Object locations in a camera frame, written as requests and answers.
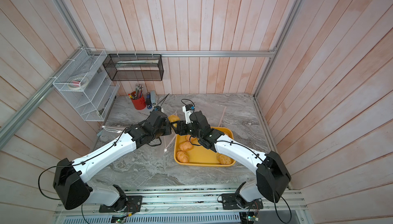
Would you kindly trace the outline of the clear zipper bag pink zip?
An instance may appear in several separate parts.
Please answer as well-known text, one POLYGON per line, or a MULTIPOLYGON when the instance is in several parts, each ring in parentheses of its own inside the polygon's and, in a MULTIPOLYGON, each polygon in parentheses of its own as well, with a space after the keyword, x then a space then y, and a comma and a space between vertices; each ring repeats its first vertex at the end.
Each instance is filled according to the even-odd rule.
POLYGON ((103 130, 111 133, 122 133, 124 132, 128 127, 112 127, 112 126, 102 126, 101 127, 103 130))

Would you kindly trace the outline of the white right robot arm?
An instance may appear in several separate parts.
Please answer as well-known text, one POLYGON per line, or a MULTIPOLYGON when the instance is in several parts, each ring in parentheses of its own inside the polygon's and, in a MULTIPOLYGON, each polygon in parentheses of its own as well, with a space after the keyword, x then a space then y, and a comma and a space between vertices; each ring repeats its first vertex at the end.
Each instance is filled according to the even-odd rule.
POLYGON ((291 176, 278 153, 257 151, 236 142, 211 127, 201 111, 189 113, 185 121, 173 121, 171 126, 176 134, 197 138, 204 148, 228 156, 255 174, 255 180, 238 189, 238 197, 243 201, 250 203, 263 197, 275 204, 279 202, 291 176))

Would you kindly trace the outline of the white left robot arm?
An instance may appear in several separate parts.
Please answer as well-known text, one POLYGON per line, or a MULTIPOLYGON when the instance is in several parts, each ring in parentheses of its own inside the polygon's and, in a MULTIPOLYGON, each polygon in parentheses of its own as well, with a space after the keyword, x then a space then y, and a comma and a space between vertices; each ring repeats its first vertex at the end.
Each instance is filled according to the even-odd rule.
POLYGON ((120 157, 170 135, 172 128, 168 116, 154 110, 146 120, 125 128, 120 136, 101 148, 73 161, 61 160, 56 166, 53 187, 64 208, 73 210, 83 204, 100 204, 115 212, 124 210, 128 200, 118 185, 95 184, 91 179, 120 157))

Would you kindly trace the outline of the clear zipper bag pink dots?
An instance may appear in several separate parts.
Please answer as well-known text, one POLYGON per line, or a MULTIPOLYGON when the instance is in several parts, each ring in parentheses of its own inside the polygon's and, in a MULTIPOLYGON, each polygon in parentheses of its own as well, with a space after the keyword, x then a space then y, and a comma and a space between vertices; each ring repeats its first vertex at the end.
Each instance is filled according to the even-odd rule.
POLYGON ((199 102, 196 104, 196 110, 203 113, 211 127, 221 127, 226 109, 226 106, 214 103, 199 102))

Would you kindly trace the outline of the pale pink potato upper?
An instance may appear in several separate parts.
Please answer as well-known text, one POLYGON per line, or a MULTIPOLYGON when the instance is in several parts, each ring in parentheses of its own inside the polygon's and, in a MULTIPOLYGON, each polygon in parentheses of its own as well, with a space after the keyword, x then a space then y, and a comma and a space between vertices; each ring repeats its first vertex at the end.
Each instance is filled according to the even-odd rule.
POLYGON ((181 143, 179 145, 179 150, 180 151, 189 151, 189 150, 192 150, 192 149, 193 149, 193 145, 189 141, 183 142, 183 143, 181 143))

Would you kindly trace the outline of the yellow potato front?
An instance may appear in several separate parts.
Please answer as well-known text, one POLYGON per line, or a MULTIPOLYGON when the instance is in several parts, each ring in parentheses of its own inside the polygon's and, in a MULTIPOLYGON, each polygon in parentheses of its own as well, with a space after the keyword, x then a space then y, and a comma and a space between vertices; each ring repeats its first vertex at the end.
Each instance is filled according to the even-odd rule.
POLYGON ((170 121, 171 124, 177 124, 180 118, 177 115, 170 115, 168 117, 168 120, 170 121))

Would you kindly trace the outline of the yellow plastic tray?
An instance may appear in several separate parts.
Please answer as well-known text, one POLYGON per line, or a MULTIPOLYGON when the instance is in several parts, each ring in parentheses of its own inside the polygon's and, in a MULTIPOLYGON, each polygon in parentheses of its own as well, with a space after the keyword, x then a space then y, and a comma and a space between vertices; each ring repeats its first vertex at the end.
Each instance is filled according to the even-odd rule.
POLYGON ((200 167, 230 167, 235 164, 235 160, 230 165, 221 165, 217 160, 217 152, 208 150, 199 144, 198 139, 191 136, 176 136, 174 149, 175 162, 185 166, 200 166, 200 167), (193 149, 186 151, 189 156, 189 163, 180 163, 176 159, 176 154, 179 150, 179 145, 183 142, 189 141, 193 145, 193 149))

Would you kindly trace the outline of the red pen cup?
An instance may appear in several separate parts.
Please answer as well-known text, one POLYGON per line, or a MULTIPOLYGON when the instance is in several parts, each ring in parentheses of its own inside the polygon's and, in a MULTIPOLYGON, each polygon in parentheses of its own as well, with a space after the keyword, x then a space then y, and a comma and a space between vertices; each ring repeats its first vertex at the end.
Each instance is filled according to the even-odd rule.
POLYGON ((139 99, 131 99, 136 110, 144 110, 146 108, 146 101, 144 96, 141 96, 139 99))

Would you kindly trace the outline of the brown potato front left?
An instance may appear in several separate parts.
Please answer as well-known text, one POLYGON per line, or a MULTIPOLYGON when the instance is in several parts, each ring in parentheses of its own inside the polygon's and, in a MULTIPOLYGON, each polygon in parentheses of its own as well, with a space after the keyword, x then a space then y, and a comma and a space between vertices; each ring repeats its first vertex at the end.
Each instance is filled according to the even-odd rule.
POLYGON ((189 156, 185 151, 178 151, 176 154, 176 159, 180 163, 189 163, 189 156))

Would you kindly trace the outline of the brown potato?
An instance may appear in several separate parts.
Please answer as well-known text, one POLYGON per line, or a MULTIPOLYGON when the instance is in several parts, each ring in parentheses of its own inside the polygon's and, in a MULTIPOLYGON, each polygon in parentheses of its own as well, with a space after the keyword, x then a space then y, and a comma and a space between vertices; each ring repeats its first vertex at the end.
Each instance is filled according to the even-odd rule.
POLYGON ((189 156, 185 151, 178 151, 176 154, 176 159, 180 163, 189 163, 189 156))
POLYGON ((217 160, 221 165, 230 165, 233 163, 232 158, 220 153, 217 153, 217 160))

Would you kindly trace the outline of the brown potato back right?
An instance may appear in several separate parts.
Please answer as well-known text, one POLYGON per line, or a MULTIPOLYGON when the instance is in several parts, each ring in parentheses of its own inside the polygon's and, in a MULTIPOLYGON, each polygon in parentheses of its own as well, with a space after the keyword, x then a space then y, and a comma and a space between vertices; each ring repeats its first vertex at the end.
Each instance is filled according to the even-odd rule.
POLYGON ((217 160, 221 165, 230 165, 233 163, 232 158, 220 153, 217 153, 217 160))

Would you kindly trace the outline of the tape roll on shelf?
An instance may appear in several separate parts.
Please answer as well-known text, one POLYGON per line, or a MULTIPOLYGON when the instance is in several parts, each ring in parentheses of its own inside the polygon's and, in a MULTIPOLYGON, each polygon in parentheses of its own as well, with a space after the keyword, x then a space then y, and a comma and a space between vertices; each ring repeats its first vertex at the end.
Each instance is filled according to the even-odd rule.
POLYGON ((88 78, 86 77, 76 77, 67 84, 67 87, 71 91, 78 91, 85 89, 89 83, 88 78))

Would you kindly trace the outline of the black mesh wall basket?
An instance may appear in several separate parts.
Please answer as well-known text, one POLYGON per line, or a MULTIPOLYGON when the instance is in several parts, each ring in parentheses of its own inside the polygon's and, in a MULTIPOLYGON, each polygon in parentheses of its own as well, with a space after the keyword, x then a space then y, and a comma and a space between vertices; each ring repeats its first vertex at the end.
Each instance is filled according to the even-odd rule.
POLYGON ((164 74, 158 54, 109 54, 103 67, 113 81, 162 81, 164 74))

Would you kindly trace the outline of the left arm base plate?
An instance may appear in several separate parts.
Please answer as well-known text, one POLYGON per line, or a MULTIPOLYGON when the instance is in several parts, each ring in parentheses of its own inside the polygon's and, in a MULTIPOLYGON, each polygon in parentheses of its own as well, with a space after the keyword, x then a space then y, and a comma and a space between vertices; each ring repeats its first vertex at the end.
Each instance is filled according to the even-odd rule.
POLYGON ((135 214, 140 212, 143 196, 127 196, 118 185, 113 186, 120 194, 119 199, 111 206, 101 205, 99 213, 127 212, 135 214))

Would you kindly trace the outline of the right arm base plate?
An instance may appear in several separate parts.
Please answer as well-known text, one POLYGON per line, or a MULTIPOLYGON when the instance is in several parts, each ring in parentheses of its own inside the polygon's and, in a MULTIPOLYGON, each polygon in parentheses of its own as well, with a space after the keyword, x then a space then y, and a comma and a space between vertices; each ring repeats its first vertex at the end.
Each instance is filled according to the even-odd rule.
POLYGON ((256 208, 263 198, 258 190, 256 181, 243 182, 234 193, 224 193, 220 195, 219 202, 224 210, 237 210, 256 208))

